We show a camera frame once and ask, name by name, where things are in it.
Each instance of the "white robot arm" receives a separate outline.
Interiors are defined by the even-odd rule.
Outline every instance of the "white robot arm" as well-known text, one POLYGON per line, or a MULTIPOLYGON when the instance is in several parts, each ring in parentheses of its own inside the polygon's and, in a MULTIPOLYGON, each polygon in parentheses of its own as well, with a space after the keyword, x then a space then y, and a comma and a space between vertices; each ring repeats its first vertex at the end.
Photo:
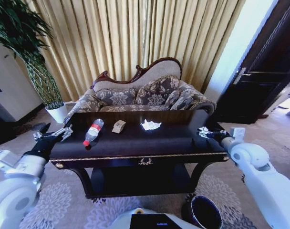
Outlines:
POLYGON ((200 128, 199 135, 214 138, 228 151, 245 175, 245 184, 268 224, 275 229, 290 229, 290 180, 277 172, 267 151, 243 141, 245 129, 231 128, 210 132, 200 128))
POLYGON ((0 170, 6 178, 0 182, 0 229, 17 229, 22 218, 37 204, 51 149, 71 132, 67 127, 52 134, 36 133, 38 143, 21 158, 11 151, 0 151, 0 170))

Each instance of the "carpet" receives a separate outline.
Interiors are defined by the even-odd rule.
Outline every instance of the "carpet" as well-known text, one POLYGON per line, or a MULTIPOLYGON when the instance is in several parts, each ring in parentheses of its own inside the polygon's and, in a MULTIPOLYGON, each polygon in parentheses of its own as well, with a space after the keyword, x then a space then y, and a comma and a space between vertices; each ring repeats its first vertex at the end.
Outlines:
MULTIPOLYGON (((27 124, 35 126, 17 138, 0 145, 22 155, 35 142, 32 134, 41 123, 51 122, 49 131, 62 127, 43 109, 27 124)), ((275 168, 290 179, 290 117, 276 109, 267 119, 252 125, 221 123, 246 128, 245 141, 264 147, 275 168)), ((189 172, 195 164, 186 164, 189 172)), ((181 217, 181 206, 186 194, 156 195, 124 198, 86 199, 78 177, 70 170, 58 170, 48 163, 47 179, 37 206, 21 222, 21 229, 103 229, 116 217, 136 207, 166 212, 181 217)), ((196 194, 204 195, 219 207, 226 229, 270 228, 261 215, 251 194, 242 181, 241 171, 231 161, 213 163, 202 174, 196 194)))

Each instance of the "water bottle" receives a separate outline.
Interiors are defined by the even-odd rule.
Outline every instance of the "water bottle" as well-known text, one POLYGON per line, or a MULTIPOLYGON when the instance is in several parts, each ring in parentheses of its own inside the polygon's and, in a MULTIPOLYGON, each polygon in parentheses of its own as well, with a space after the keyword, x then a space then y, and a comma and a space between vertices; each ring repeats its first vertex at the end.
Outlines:
POLYGON ((93 141, 97 136, 99 131, 102 129, 104 125, 104 121, 102 119, 94 120, 93 124, 91 125, 90 129, 86 133, 85 141, 83 142, 84 146, 88 146, 91 141, 93 141))

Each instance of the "black trash can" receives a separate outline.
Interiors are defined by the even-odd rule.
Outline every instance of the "black trash can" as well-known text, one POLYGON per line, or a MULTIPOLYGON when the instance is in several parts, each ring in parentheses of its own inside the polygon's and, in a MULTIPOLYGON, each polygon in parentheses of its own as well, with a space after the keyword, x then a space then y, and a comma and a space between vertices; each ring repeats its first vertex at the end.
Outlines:
POLYGON ((222 219, 217 206, 207 197, 194 196, 182 207, 183 220, 202 229, 222 228, 222 219))

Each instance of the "coffee table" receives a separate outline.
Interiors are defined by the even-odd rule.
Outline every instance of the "coffee table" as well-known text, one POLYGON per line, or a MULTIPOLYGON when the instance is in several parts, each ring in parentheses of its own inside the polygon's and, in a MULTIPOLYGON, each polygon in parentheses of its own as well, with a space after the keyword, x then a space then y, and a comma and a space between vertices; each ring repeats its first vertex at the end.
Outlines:
POLYGON ((50 161, 75 172, 87 198, 194 192, 208 165, 229 159, 214 139, 196 135, 204 125, 221 128, 204 110, 75 113, 70 124, 72 135, 55 145, 50 161), (104 126, 85 147, 85 133, 97 118, 104 126), (145 131, 145 119, 162 124, 145 131), (120 134, 111 131, 118 120, 126 122, 120 134), (185 163, 198 163, 191 176, 185 163), (93 168, 91 176, 85 168, 93 168))

